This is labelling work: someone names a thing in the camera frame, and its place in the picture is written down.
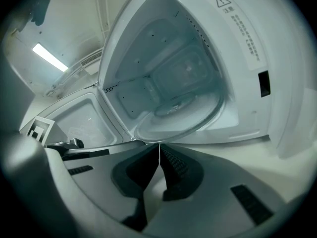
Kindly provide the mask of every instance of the hinge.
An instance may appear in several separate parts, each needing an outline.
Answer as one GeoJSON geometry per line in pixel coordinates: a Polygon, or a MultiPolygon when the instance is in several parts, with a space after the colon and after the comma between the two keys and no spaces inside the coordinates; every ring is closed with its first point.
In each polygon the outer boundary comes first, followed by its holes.
{"type": "Polygon", "coordinates": [[[90,85],[90,86],[87,86],[87,87],[85,87],[84,89],[87,89],[87,88],[92,87],[92,86],[98,86],[98,85],[99,85],[99,82],[97,81],[96,83],[94,83],[94,84],[92,84],[92,85],[90,85]]]}

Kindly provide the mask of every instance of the vent grille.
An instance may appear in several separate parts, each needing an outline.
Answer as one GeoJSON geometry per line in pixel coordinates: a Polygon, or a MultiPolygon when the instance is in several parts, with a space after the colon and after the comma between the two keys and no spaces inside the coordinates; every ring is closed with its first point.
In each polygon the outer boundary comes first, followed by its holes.
{"type": "Polygon", "coordinates": [[[97,60],[98,58],[101,57],[101,54],[102,54],[102,51],[94,54],[94,55],[91,55],[90,57],[86,58],[85,60],[81,61],[81,65],[82,66],[86,66],[87,64],[91,63],[92,61],[94,60],[97,60]]]}
{"type": "Polygon", "coordinates": [[[108,88],[105,88],[104,91],[105,93],[108,93],[108,92],[111,92],[113,90],[114,87],[118,86],[119,84],[117,85],[114,85],[114,86],[111,86],[111,87],[108,87],[108,88]]]}
{"type": "Polygon", "coordinates": [[[204,44],[207,46],[207,48],[209,48],[209,43],[206,41],[206,39],[204,38],[204,36],[202,35],[202,33],[199,31],[199,29],[197,28],[197,26],[193,23],[193,21],[186,15],[186,18],[189,20],[189,22],[193,25],[193,27],[197,30],[200,38],[203,40],[204,44]]]}
{"type": "Polygon", "coordinates": [[[263,223],[273,215],[245,185],[232,187],[231,191],[256,225],[263,223]]]}
{"type": "Polygon", "coordinates": [[[188,171],[187,164],[182,161],[180,158],[176,157],[175,155],[171,154],[169,151],[162,149],[163,153],[165,154],[167,160],[174,168],[174,171],[180,178],[184,178],[184,175],[188,171]]]}
{"type": "Polygon", "coordinates": [[[83,172],[87,172],[89,170],[92,170],[94,169],[92,166],[82,166],[82,167],[79,167],[79,168],[74,168],[74,169],[69,169],[68,172],[71,176],[73,175],[76,175],[76,174],[80,174],[80,173],[83,173],[83,172]]]}

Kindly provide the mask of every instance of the gray plastic panel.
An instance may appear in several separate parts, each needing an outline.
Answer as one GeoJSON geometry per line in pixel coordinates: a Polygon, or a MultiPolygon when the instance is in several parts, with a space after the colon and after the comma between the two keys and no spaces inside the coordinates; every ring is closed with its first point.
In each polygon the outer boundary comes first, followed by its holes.
{"type": "Polygon", "coordinates": [[[66,151],[63,154],[63,160],[74,160],[74,159],[85,159],[91,157],[98,157],[113,153],[119,153],[127,151],[133,148],[144,146],[143,141],[135,140],[126,143],[108,145],[103,147],[94,147],[94,148],[80,148],[80,149],[71,149],[66,151]]]}
{"type": "Polygon", "coordinates": [[[0,51],[1,131],[18,131],[35,94],[0,51]]]}
{"type": "Polygon", "coordinates": [[[253,228],[252,219],[230,190],[241,184],[246,185],[272,213],[284,205],[273,189],[233,162],[183,147],[168,146],[198,161],[204,169],[204,178],[191,196],[163,201],[144,234],[164,238],[225,238],[253,228]]]}
{"type": "Polygon", "coordinates": [[[7,133],[0,134],[0,149],[0,169],[34,219],[54,237],[77,237],[42,145],[32,137],[7,133]]]}
{"type": "Polygon", "coordinates": [[[110,214],[107,214],[90,200],[88,196],[76,184],[69,174],[59,153],[53,149],[46,149],[50,164],[50,170],[55,186],[67,209],[73,216],[80,237],[92,238],[145,238],[138,233],[121,224],[110,214]]]}
{"type": "Polygon", "coordinates": [[[152,145],[141,146],[118,154],[65,161],[67,169],[89,165],[93,170],[72,176],[81,190],[105,213],[118,221],[134,215],[138,199],[123,196],[111,180],[113,167],[152,145]]]}

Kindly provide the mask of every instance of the white plastic surface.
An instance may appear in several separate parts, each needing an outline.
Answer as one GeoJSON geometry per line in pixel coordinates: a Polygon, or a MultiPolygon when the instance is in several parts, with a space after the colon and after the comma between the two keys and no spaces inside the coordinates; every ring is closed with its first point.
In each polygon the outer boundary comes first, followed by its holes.
{"type": "Polygon", "coordinates": [[[81,96],[47,116],[69,139],[82,140],[86,148],[112,145],[119,134],[92,93],[81,96]]]}
{"type": "Polygon", "coordinates": [[[239,0],[239,5],[257,29],[269,58],[269,137],[281,157],[292,156],[317,139],[316,37],[291,0],[239,0]]]}
{"type": "Polygon", "coordinates": [[[96,87],[81,89],[60,99],[39,116],[55,120],[69,139],[77,137],[83,140],[86,148],[130,140],[96,87]]]}

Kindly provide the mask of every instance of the warning triangle symbol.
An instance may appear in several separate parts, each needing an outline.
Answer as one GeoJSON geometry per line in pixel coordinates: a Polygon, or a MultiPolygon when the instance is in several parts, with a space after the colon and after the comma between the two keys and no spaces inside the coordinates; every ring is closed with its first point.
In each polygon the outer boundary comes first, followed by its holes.
{"type": "Polygon", "coordinates": [[[230,3],[231,2],[229,0],[217,0],[218,8],[223,7],[223,6],[230,4],[230,3]]]}

